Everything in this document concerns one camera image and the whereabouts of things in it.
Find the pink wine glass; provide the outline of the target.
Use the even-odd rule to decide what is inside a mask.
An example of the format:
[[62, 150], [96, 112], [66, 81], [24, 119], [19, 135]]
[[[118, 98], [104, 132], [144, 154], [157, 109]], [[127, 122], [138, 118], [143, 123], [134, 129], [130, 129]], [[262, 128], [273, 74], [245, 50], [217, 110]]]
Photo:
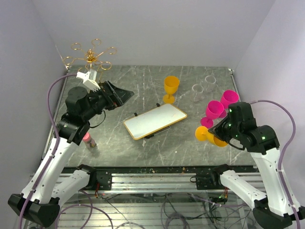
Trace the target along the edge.
[[211, 128], [214, 124], [214, 120], [219, 118], [223, 111], [224, 106], [221, 102], [217, 100], [210, 101], [205, 110], [205, 117], [200, 121], [201, 125], [206, 128]]
[[220, 103], [223, 105], [224, 110], [223, 112], [220, 114], [220, 118], [224, 118], [227, 115], [227, 109], [228, 106], [230, 104], [236, 103], [239, 101], [239, 95], [237, 92], [233, 91], [233, 90], [226, 90], [224, 91]]

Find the yellow wine glass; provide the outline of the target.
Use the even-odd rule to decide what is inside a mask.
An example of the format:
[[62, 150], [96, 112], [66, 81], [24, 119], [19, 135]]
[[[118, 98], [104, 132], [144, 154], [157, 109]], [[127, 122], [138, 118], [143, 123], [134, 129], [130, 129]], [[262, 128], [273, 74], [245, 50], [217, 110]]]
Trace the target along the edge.
[[195, 137], [199, 141], [208, 141], [218, 147], [225, 147], [228, 144], [218, 139], [214, 134], [210, 133], [205, 126], [200, 126], [195, 131]]
[[173, 104], [175, 101], [174, 94], [177, 92], [180, 80], [176, 76], [167, 76], [164, 79], [164, 90], [166, 95], [163, 96], [163, 102]]

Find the clear wine glass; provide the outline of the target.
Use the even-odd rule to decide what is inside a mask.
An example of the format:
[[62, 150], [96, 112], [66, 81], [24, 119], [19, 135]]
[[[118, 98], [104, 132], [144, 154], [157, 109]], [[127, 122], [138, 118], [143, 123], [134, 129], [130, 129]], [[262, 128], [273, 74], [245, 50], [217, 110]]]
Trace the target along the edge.
[[204, 88], [200, 84], [194, 84], [191, 88], [191, 101], [193, 104], [199, 104], [203, 96]]
[[204, 88], [207, 93], [214, 91], [216, 85], [216, 78], [213, 75], [208, 75], [204, 79]]

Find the yellow wine glass front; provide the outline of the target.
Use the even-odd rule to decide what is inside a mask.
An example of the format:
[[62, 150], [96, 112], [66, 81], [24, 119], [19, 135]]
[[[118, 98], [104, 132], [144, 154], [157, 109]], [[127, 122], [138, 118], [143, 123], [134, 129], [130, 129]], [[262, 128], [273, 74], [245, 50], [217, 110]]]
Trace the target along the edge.
[[177, 92], [180, 80], [176, 76], [167, 76], [164, 79], [164, 90], [166, 95], [163, 96], [163, 102], [173, 104], [175, 101], [174, 94]]

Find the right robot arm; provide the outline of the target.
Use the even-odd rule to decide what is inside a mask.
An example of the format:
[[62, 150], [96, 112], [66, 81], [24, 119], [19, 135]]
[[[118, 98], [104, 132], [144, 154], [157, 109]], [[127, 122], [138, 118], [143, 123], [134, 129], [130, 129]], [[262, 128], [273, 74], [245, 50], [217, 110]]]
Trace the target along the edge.
[[265, 192], [243, 180], [227, 164], [217, 166], [210, 177], [211, 185], [234, 192], [252, 210], [264, 229], [285, 229], [305, 218], [305, 208], [293, 196], [282, 166], [283, 155], [274, 129], [257, 126], [252, 107], [246, 102], [228, 106], [227, 116], [208, 130], [216, 139], [230, 143], [239, 141], [241, 150], [250, 153], [260, 172]]

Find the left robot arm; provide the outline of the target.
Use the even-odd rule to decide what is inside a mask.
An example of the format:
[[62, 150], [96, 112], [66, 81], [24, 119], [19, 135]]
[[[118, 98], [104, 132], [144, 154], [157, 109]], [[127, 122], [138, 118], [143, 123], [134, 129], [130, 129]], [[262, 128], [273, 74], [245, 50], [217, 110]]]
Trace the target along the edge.
[[65, 100], [67, 112], [54, 129], [47, 154], [28, 185], [8, 200], [8, 205], [20, 219], [47, 228], [55, 222], [62, 205], [74, 193], [97, 185], [96, 169], [86, 165], [78, 166], [59, 185], [56, 182], [89, 131], [90, 120], [105, 110], [124, 105], [133, 95], [134, 92], [120, 89], [109, 81], [98, 84], [98, 88], [90, 92], [82, 86], [69, 90]]

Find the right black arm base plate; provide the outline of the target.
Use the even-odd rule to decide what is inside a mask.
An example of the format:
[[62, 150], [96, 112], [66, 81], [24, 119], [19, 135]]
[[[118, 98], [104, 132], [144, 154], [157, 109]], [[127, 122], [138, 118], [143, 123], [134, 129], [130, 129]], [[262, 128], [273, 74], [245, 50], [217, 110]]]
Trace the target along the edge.
[[221, 184], [219, 174], [216, 172], [195, 174], [190, 177], [190, 182], [196, 184], [197, 190], [225, 189]]

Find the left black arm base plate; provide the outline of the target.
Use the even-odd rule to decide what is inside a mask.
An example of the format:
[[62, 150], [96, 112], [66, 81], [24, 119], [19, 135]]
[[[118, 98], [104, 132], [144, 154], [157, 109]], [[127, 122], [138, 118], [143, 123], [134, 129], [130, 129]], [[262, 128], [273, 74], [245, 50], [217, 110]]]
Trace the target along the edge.
[[112, 174], [106, 170], [97, 170], [91, 176], [92, 190], [111, 190]]

